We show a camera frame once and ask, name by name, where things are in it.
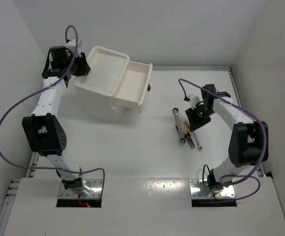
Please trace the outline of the green yellow long-nose pliers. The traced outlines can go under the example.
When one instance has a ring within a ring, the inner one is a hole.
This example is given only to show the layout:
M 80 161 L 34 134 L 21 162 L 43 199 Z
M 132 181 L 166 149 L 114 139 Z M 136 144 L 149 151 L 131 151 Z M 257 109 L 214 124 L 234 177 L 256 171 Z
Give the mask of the green yellow long-nose pliers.
M 184 138 L 188 142 L 188 144 L 191 147 L 191 149 L 194 149 L 194 148 L 196 148 L 196 146 L 195 146 L 194 141 L 192 139 L 190 126 L 189 126 L 189 124 L 188 124 L 188 122 L 186 120 L 183 123 L 186 126 L 186 133 L 183 134 Z

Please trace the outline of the silver ratchet wrench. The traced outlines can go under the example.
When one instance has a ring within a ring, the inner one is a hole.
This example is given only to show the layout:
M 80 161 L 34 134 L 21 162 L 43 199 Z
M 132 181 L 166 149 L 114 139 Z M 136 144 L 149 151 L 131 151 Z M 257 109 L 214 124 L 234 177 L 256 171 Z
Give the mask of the silver ratchet wrench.
M 174 119 L 175 119 L 175 127 L 178 131 L 178 135 L 179 135 L 179 144 L 181 146 L 185 145 L 186 143 L 186 140 L 183 136 L 183 132 L 182 132 L 182 129 L 181 129 L 181 124 L 180 124 L 180 118 L 179 118 L 179 109 L 178 108 L 173 108 L 172 109 L 172 113 L 173 113 L 173 116 L 174 116 Z

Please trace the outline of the white top drawer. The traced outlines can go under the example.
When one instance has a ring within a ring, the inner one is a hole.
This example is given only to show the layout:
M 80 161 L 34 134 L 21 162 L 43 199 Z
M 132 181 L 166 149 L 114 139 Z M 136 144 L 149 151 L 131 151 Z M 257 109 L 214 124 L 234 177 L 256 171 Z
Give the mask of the white top drawer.
M 139 110 L 148 90 L 153 64 L 130 61 L 113 103 L 125 108 Z

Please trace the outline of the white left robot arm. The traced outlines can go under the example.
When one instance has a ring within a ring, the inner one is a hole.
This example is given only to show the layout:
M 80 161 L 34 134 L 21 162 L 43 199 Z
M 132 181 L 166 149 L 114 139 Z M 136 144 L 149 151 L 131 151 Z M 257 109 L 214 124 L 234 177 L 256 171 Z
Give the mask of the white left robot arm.
M 42 72 L 44 91 L 31 115 L 23 118 L 22 126 L 31 150 L 53 164 L 64 188 L 87 197 L 91 186 L 65 150 L 67 137 L 57 119 L 60 100 L 71 77 L 85 76 L 90 71 L 80 46 L 81 40 L 71 39 L 64 46 L 49 49 Z

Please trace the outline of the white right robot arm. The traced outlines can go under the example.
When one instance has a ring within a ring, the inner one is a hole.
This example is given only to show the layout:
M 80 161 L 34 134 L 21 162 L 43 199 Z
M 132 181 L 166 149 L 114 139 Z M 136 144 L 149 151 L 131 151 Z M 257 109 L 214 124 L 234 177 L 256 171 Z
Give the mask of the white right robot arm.
M 251 118 L 233 103 L 226 91 L 218 91 L 214 84 L 201 90 L 202 97 L 186 95 L 191 107 L 185 111 L 193 132 L 211 122 L 213 114 L 219 115 L 231 130 L 228 157 L 216 168 L 209 170 L 207 187 L 220 190 L 245 169 L 268 159 L 268 125 Z

